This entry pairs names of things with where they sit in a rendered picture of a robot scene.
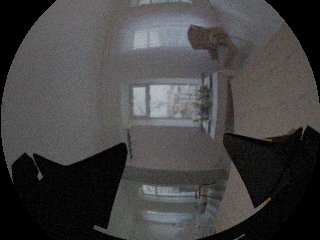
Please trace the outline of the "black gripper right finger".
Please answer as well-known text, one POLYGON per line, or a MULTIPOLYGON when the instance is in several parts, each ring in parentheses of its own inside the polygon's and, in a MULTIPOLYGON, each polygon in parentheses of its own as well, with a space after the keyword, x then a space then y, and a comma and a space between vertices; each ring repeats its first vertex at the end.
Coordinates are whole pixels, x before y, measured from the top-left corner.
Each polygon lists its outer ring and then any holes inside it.
POLYGON ((301 139, 301 132, 303 127, 280 143, 224 133, 224 147, 248 189, 253 207, 259 207, 268 199, 288 164, 293 147, 301 139))

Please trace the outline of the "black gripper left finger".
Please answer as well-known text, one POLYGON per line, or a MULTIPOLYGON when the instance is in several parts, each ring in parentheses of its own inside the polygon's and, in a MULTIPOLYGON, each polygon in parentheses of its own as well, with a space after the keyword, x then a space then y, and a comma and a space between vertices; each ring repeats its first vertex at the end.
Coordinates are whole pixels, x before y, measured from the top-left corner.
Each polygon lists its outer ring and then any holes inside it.
POLYGON ((57 185, 97 227, 107 229, 127 153, 127 144, 120 143, 71 165, 53 163, 36 153, 32 156, 45 179, 57 185))

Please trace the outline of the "wooden post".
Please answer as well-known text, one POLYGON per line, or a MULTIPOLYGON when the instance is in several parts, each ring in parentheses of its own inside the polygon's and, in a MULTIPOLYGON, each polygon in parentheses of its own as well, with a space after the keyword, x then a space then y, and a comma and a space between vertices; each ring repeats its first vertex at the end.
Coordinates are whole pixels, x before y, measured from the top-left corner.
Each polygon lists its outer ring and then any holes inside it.
POLYGON ((268 137, 268 139, 267 139, 267 137, 264 137, 263 140, 275 141, 275 143, 280 143, 280 141, 283 141, 285 139, 285 137, 287 137, 287 139, 288 139, 289 135, 277 136, 277 137, 273 136, 273 137, 268 137))

